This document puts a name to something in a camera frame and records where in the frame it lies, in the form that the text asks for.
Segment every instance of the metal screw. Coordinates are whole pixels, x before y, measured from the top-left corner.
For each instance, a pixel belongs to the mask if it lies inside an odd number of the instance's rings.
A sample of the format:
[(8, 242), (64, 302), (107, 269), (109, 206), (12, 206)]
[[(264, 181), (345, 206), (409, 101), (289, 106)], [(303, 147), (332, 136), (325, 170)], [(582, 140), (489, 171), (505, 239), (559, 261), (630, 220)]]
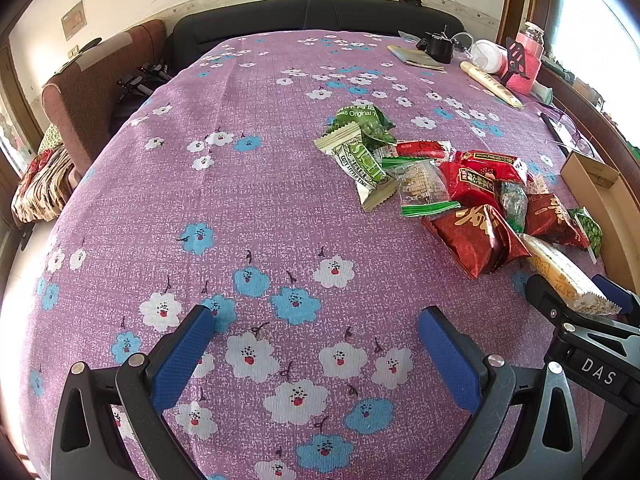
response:
[(140, 366), (143, 362), (145, 362), (145, 357), (142, 354), (133, 354), (129, 358), (129, 366)]
[(553, 374), (562, 373), (562, 367), (560, 363), (556, 363), (555, 361), (549, 361), (549, 364), (547, 366), (549, 367), (549, 371)]
[(489, 361), (489, 364), (494, 368), (500, 368), (501, 366), (504, 366), (504, 357), (502, 357), (501, 355), (491, 354), (487, 358), (487, 360)]
[(84, 363), (78, 361), (71, 367), (71, 373), (73, 375), (78, 375), (84, 372)]

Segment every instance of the floor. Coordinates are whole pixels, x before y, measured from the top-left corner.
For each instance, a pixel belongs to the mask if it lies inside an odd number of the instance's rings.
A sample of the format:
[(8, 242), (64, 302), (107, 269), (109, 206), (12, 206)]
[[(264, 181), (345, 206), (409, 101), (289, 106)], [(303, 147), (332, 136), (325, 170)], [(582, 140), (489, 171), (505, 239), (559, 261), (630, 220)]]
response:
[(26, 455), (20, 431), (19, 365), (17, 360), (8, 358), (15, 354), (21, 342), (17, 340), (27, 323), (25, 306), (32, 301), (33, 287), (42, 273), (47, 238), (56, 221), (39, 222), (33, 228), (31, 238), (23, 251), (18, 249), (9, 279), (4, 291), (0, 310), (0, 416), (8, 431), (9, 440), (19, 454)]

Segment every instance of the purple bedspread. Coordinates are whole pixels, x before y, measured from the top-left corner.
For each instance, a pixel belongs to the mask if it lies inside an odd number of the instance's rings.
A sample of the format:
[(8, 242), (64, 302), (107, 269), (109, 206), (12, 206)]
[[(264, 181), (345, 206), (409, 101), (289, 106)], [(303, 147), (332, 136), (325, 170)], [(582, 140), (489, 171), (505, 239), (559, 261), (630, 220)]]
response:
[[(427, 476), (468, 413), (418, 339), (424, 306), (486, 353), (542, 366), (552, 326), (522, 296), (525, 266), (469, 280), (396, 198), (363, 212), (354, 182), (312, 142), (339, 107), (371, 102), (397, 138), (519, 155), (575, 205), (536, 104), (509, 107), (456, 63), (405, 66), (388, 44), (407, 46), (322, 30), (230, 40), (157, 90), (104, 149), (34, 283), (20, 407), (45, 478), (73, 362), (148, 352), (198, 303), (219, 333), (164, 416), (216, 480)], [(602, 402), (573, 391), (586, 450)]]

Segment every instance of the book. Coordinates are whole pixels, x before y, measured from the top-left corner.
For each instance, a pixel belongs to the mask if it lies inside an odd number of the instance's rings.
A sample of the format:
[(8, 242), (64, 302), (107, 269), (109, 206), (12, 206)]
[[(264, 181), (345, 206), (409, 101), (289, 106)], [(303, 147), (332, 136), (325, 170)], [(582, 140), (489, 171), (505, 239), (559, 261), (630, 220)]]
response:
[(407, 65), (430, 68), (431, 70), (444, 70), (444, 65), (438, 63), (433, 57), (417, 48), (402, 48), (401, 46), (387, 45), (391, 53)]

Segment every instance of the black headboard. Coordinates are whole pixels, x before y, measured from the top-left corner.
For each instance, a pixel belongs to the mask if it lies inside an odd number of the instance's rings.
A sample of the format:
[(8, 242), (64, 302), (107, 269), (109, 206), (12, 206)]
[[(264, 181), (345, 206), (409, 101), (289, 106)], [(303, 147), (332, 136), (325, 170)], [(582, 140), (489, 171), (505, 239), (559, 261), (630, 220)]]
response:
[(185, 16), (166, 42), (170, 71), (187, 68), (222, 41), (274, 30), (348, 30), (397, 36), (462, 32), (460, 20), (441, 10), (394, 0), (263, 0)]

